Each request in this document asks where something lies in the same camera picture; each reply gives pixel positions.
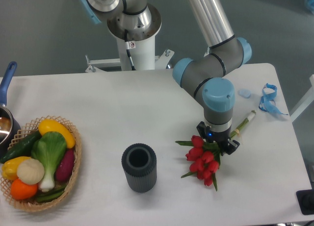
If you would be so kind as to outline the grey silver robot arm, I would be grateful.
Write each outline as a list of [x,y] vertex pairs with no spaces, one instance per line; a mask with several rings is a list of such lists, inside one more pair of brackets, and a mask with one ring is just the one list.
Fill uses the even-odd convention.
[[[123,71],[157,68],[155,36],[161,28],[159,11],[147,0],[80,0],[88,16],[105,22],[116,38]],[[203,108],[204,121],[197,130],[217,144],[220,154],[231,154],[239,142],[231,138],[235,89],[226,74],[241,67],[252,55],[250,44],[236,38],[219,0],[188,0],[208,45],[201,60],[181,59],[173,79]]]

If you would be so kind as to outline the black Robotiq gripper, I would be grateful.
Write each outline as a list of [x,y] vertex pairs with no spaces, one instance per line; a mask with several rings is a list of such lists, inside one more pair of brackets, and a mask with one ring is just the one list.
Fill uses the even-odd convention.
[[202,139],[205,139],[209,143],[217,142],[218,145],[220,145],[221,155],[231,155],[240,146],[240,142],[237,140],[229,139],[231,128],[223,132],[214,132],[209,127],[207,127],[203,121],[199,122],[196,128]]

